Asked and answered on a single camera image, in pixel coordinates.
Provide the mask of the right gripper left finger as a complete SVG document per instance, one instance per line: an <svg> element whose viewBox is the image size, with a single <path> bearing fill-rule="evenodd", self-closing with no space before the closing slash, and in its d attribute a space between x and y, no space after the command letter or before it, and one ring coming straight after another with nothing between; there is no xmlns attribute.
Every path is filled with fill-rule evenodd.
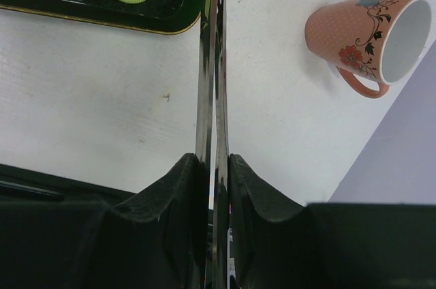
<svg viewBox="0 0 436 289"><path fill-rule="evenodd" d="M111 205L1 199L2 288L203 288L204 169L184 154L159 180Z"/></svg>

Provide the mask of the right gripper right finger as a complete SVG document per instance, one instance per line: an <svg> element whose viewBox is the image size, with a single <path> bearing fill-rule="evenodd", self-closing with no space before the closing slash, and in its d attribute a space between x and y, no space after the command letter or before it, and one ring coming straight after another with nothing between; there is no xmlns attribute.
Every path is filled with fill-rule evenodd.
<svg viewBox="0 0 436 289"><path fill-rule="evenodd" d="M241 288L434 288L435 207L302 206L229 160L236 280Z"/></svg>

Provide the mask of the metal tongs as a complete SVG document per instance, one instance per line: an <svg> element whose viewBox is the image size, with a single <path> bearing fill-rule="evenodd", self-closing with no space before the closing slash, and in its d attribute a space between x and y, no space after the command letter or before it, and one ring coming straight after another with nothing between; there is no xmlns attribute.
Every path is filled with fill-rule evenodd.
<svg viewBox="0 0 436 289"><path fill-rule="evenodd" d="M229 288L228 108L226 0L202 0L196 155L213 194L213 288Z"/></svg>

